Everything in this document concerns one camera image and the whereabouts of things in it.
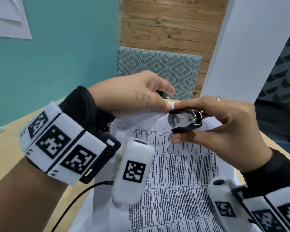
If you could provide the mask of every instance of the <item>chair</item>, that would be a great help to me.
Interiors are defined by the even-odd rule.
[[[176,89],[171,99],[184,100],[193,96],[202,58],[199,55],[179,54],[120,46],[118,76],[152,71],[168,80]]]

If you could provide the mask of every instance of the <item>table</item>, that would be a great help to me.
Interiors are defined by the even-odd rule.
[[[41,110],[42,109],[35,111],[27,116],[24,116],[16,121],[13,121],[8,125],[5,125],[5,131],[3,133],[0,133],[0,179],[2,179],[3,176],[7,174],[21,158],[23,158],[23,153],[21,152],[19,146],[18,132],[24,125],[27,124],[27,122],[29,122],[33,117],[35,117]],[[279,150],[285,156],[287,156],[288,159],[290,159],[290,154],[287,153],[283,148],[281,148],[279,145],[277,145],[263,133],[262,137],[269,147]],[[237,175],[240,182],[244,183],[243,176],[240,174],[240,172],[237,172]],[[78,182],[75,186],[73,187],[69,186],[67,188],[62,198],[60,199],[54,213],[52,214],[50,221],[48,222],[44,230],[45,232],[49,232],[53,228],[54,224],[57,222],[57,220],[62,215],[64,210],[68,207],[68,205],[71,203],[71,201],[80,192],[82,192],[85,188],[89,186],[90,184],[86,185],[81,182]],[[65,215],[62,222],[56,229],[56,232],[68,231],[70,225],[72,224],[75,216],[77,215],[87,195],[88,193],[84,194],[68,211],[68,213]]]

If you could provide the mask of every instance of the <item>hand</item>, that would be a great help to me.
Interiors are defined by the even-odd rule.
[[[175,134],[171,142],[191,142],[215,152],[221,159],[241,172],[250,172],[266,164],[272,151],[260,134],[255,106],[244,101],[234,101],[204,96],[174,103],[177,109],[197,108],[203,119],[216,117],[221,126],[208,131],[191,131]]]
[[[172,106],[156,90],[175,94],[175,88],[168,81],[151,71],[114,77],[89,88],[97,107],[116,118],[149,109],[169,112]]]

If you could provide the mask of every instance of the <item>black cable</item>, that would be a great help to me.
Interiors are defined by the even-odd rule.
[[[66,213],[68,212],[68,210],[72,207],[72,205],[83,195],[85,194],[87,191],[91,190],[94,187],[97,186],[101,186],[101,185],[112,185],[114,183],[114,181],[104,181],[104,182],[99,182],[96,184],[93,184],[92,186],[88,187],[87,189],[83,190],[71,203],[70,205],[67,207],[67,209],[63,212],[63,214],[61,215],[61,217],[59,218],[58,222],[55,224],[54,228],[51,230],[51,232],[54,232],[55,229],[57,228],[57,226],[59,225],[59,223],[61,222],[62,218],[66,215]]]

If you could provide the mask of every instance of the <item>hand tattoo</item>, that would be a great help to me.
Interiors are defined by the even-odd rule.
[[[151,97],[145,93],[140,93],[138,91],[135,91],[136,100],[142,101],[144,104],[146,104],[147,108],[149,108],[149,105],[151,104]]]

